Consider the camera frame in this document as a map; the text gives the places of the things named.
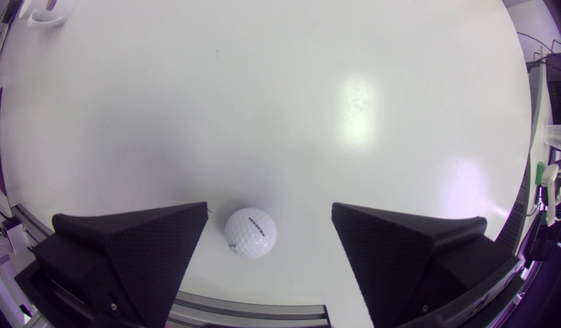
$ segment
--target white table surface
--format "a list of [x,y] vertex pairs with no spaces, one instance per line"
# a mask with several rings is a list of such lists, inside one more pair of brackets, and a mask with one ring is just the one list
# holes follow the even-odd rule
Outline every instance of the white table surface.
[[[16,21],[0,64],[11,204],[51,216],[207,201],[181,290],[326,304],[370,326],[333,202],[484,216],[495,239],[530,145],[524,56],[500,0],[82,0]],[[268,255],[222,236],[275,219]]]

